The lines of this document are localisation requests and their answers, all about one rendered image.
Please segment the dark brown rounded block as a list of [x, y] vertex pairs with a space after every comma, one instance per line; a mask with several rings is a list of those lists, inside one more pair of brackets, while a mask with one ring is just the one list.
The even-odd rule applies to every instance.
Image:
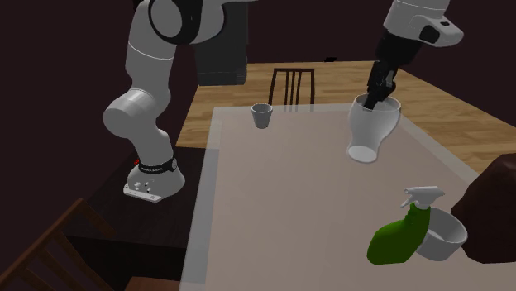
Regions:
[[503, 154], [469, 185], [451, 214], [466, 227], [466, 255], [483, 264], [516, 263], [516, 153]]

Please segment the dark wooden slat-back chair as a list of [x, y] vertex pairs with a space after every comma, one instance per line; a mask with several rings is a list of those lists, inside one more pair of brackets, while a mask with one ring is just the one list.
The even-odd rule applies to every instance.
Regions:
[[285, 73], [284, 105], [299, 105], [299, 93], [303, 73], [309, 74], [310, 99], [309, 104], [315, 103], [315, 69], [309, 68], [274, 68], [270, 83], [268, 104], [271, 105], [274, 98], [275, 83], [278, 73]]

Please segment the pale glass-topped table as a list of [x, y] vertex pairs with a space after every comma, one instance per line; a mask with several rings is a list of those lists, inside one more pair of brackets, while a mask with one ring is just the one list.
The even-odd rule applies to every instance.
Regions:
[[405, 189], [437, 186], [449, 211], [476, 172], [401, 118], [377, 161], [352, 160], [347, 104], [213, 111], [179, 291], [516, 291], [516, 263], [457, 250], [398, 265], [366, 258], [407, 212]]

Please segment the small white cup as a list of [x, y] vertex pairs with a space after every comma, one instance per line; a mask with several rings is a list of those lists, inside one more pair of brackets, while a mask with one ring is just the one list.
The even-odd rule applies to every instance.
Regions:
[[270, 124], [273, 107], [268, 103], [257, 103], [251, 107], [251, 114], [255, 126], [259, 129], [265, 129]]

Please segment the white bowl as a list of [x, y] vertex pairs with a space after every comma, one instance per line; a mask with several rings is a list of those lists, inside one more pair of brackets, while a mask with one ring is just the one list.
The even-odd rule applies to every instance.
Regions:
[[468, 239], [463, 223], [440, 208], [431, 207], [427, 233], [416, 253], [433, 261], [447, 260]]

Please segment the dark tall cabinet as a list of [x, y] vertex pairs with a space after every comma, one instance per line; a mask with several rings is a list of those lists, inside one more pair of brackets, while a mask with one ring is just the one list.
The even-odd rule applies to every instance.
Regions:
[[248, 4], [222, 4], [222, 30], [193, 45], [199, 86], [243, 85], [247, 77]]

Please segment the green spray bottle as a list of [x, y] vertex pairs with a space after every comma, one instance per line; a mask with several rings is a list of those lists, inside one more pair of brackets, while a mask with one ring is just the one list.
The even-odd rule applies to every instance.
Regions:
[[428, 232], [431, 205], [445, 195], [438, 186], [406, 188], [408, 198], [400, 205], [408, 207], [403, 219], [382, 226], [370, 240], [366, 252], [373, 265], [401, 264], [406, 262]]

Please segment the dark robot stand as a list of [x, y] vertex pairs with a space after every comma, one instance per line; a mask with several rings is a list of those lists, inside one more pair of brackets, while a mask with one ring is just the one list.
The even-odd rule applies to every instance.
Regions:
[[107, 239], [81, 215], [64, 229], [84, 261], [114, 291], [124, 291], [135, 276], [181, 278], [205, 150], [178, 147], [174, 152], [185, 177], [185, 185], [177, 194], [158, 203], [125, 195], [122, 188], [127, 172], [136, 160], [131, 154], [87, 200], [117, 234]]

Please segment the white vase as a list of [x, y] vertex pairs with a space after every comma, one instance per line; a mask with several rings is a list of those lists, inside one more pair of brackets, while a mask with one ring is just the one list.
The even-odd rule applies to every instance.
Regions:
[[373, 109], [365, 107], [367, 94], [356, 97], [348, 114], [351, 141], [347, 154], [361, 163], [375, 162], [382, 141], [395, 129], [401, 115], [398, 99], [387, 97]]

